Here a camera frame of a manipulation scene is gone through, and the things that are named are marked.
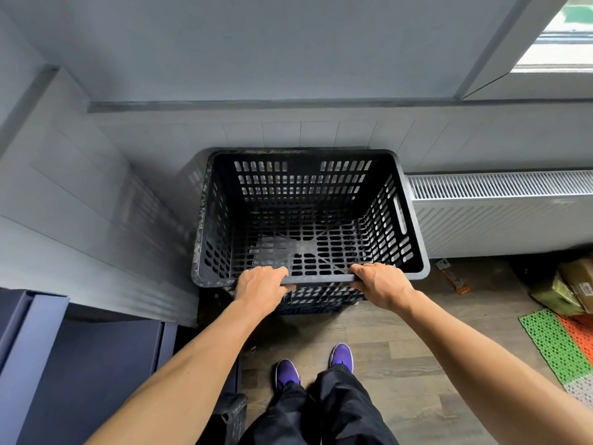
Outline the person's left forearm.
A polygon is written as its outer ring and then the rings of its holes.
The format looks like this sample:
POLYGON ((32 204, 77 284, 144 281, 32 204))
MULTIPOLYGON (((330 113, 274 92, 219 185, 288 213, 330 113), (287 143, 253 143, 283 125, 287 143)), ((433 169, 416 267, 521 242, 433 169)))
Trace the person's left forearm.
POLYGON ((278 302, 263 294, 233 301, 85 445, 195 445, 243 345, 278 302))

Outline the white wall radiator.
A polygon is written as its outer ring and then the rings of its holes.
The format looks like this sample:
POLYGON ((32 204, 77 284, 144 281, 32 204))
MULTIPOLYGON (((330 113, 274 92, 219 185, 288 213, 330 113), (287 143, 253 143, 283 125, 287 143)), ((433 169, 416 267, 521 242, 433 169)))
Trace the white wall radiator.
POLYGON ((406 176, 430 259, 593 244, 593 170, 406 176))

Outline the dark blue cabinet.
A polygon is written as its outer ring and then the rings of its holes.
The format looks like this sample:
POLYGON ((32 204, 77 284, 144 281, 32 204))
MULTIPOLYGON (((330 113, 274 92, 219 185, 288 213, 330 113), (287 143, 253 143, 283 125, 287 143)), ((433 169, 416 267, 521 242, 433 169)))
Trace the dark blue cabinet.
POLYGON ((0 290, 0 445, 82 445, 171 358, 177 325, 0 290))

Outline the small black plastic bin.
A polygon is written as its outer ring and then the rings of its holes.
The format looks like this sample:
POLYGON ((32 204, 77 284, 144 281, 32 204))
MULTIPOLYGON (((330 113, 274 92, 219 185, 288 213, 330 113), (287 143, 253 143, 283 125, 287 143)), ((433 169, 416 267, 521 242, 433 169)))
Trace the small black plastic bin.
POLYGON ((238 445, 246 428, 248 398, 222 393, 196 445, 238 445))

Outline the white perforated floor mat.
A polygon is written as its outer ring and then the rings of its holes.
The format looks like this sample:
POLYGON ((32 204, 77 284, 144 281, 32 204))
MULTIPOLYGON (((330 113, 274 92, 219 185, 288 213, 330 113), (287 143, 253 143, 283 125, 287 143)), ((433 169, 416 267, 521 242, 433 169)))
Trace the white perforated floor mat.
POLYGON ((593 411, 593 372, 563 383, 565 391, 593 411))

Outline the small orange packaged item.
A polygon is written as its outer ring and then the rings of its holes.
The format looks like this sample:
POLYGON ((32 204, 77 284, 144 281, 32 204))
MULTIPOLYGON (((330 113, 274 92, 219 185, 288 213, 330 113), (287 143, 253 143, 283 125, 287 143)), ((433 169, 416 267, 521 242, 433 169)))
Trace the small orange packaged item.
POLYGON ((435 261, 435 266, 455 289, 457 294, 465 295, 471 291, 470 287, 464 282, 464 280, 462 280, 462 278, 459 276, 456 276, 452 270, 450 262, 447 259, 435 261))

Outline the person's right forearm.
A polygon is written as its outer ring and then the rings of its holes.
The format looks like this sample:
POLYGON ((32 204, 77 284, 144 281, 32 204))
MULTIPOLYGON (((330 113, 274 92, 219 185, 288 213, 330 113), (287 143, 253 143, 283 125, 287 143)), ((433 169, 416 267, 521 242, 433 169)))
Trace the person's right forearm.
POLYGON ((394 311, 500 445, 593 445, 593 411, 422 292, 394 311))

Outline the brown cardboard box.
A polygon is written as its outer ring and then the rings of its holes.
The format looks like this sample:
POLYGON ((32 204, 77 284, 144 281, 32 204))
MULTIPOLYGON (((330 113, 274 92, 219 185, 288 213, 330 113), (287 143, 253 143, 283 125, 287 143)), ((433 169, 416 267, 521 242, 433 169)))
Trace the brown cardboard box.
POLYGON ((593 315, 593 258, 561 263, 559 271, 586 313, 593 315))

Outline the person's left hand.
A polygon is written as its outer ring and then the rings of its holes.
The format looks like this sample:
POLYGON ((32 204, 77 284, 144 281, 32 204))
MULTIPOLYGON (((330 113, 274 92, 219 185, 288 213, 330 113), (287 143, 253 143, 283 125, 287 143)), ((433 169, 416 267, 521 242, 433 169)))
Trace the person's left hand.
POLYGON ((249 314, 262 320, 271 314, 280 304, 284 295, 279 294, 282 280, 288 276, 285 267, 277 269, 271 266, 255 267, 243 271, 238 279, 235 301, 249 314))

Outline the person's right hand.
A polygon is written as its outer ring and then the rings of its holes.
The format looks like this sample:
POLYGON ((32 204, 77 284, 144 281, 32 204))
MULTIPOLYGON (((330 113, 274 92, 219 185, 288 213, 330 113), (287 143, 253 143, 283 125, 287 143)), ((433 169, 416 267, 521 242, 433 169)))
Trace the person's right hand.
POLYGON ((396 314, 409 312, 416 294, 404 273, 382 263, 353 264, 350 273, 367 286, 364 297, 375 306, 396 314))

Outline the window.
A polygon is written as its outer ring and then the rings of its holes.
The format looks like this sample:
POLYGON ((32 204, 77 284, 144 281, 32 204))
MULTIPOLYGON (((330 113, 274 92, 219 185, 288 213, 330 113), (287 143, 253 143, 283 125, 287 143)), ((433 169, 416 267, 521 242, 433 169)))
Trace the window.
POLYGON ((513 73, 593 73, 593 0, 568 0, 513 73))

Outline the purple right shoe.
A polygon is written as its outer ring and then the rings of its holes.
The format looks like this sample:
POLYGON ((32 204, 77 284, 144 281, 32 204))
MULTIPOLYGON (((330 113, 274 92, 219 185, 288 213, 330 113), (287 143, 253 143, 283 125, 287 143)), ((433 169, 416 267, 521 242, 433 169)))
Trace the purple right shoe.
POLYGON ((348 372, 353 373, 353 354, 345 343, 339 343, 331 350, 328 368, 343 366, 348 372))

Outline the black perforated plastic crate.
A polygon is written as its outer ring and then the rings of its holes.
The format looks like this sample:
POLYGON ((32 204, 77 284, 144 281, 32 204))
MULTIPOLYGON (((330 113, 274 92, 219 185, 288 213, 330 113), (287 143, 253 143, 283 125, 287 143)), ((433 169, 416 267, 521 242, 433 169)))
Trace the black perforated plastic crate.
POLYGON ((379 262, 411 281, 430 263, 409 184, 394 152, 238 149, 204 171, 192 281, 235 295, 243 271, 285 267, 294 284, 275 312, 340 312, 364 297, 352 264, 379 262))

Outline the black trousers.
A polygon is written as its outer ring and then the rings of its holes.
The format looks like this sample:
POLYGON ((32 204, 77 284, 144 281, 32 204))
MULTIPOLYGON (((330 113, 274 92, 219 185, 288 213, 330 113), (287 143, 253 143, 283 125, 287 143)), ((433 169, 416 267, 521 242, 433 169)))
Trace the black trousers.
POLYGON ((360 381, 330 367, 306 389, 289 382, 238 445, 399 445, 360 381))

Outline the orange perforated floor mat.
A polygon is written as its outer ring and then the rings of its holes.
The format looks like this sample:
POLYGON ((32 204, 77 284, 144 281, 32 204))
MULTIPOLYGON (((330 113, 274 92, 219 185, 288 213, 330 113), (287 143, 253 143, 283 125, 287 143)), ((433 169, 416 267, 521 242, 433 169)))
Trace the orange perforated floor mat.
POLYGON ((593 367, 593 314, 556 317, 593 367))

